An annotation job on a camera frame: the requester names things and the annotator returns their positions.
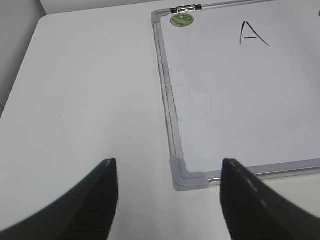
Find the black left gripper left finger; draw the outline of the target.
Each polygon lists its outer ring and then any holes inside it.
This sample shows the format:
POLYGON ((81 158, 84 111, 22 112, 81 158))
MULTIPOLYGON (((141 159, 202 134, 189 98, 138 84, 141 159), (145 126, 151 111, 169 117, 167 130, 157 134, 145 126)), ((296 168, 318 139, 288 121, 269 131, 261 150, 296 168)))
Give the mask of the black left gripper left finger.
POLYGON ((0 232, 2 240, 106 240, 118 205, 116 159, 98 164, 62 197, 0 232))

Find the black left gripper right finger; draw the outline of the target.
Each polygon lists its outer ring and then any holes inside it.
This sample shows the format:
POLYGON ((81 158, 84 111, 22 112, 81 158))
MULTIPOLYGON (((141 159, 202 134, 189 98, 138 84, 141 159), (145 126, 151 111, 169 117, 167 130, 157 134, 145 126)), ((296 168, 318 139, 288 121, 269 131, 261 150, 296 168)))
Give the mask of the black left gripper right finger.
POLYGON ((288 201, 235 159, 225 158, 220 205, 233 240, 318 240, 320 219, 288 201))

